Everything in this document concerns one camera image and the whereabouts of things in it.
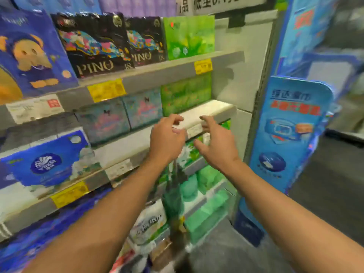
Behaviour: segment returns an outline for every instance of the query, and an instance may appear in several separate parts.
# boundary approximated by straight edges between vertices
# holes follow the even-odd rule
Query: person's right hand
[[[210,146],[199,140],[194,140],[194,145],[206,161],[220,172],[227,171],[241,161],[235,146],[233,133],[218,125],[212,116],[201,116],[206,123],[202,124],[203,131],[211,134]]]

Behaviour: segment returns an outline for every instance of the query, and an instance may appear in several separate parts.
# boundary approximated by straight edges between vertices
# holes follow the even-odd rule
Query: hand
[[[174,128],[172,125],[179,125],[183,120],[182,116],[171,114],[153,127],[148,155],[150,160],[161,162],[166,167],[178,158],[186,143],[187,132],[185,129]]]
[[[194,140],[194,145],[206,161],[220,172],[226,173],[235,165],[239,158],[232,132],[218,125],[212,116],[201,116],[206,123],[202,124],[204,132],[211,134],[210,146],[199,140]]]

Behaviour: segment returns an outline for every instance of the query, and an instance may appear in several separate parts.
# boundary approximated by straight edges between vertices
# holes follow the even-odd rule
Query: blue round product picture
[[[276,152],[266,152],[259,155],[259,162],[263,168],[274,173],[286,168],[286,161]]]

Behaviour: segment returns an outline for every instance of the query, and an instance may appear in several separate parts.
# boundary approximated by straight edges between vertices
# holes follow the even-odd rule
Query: person's left hand
[[[178,158],[186,143],[187,132],[185,129],[174,128],[172,125],[179,125],[183,120],[182,116],[171,114],[153,127],[148,154],[150,160],[167,166]]]

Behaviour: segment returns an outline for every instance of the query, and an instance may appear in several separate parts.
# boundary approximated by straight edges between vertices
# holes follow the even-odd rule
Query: black tissue package
[[[125,26],[135,66],[166,60],[160,17],[126,18]]]
[[[53,14],[78,78],[134,68],[122,13]]]

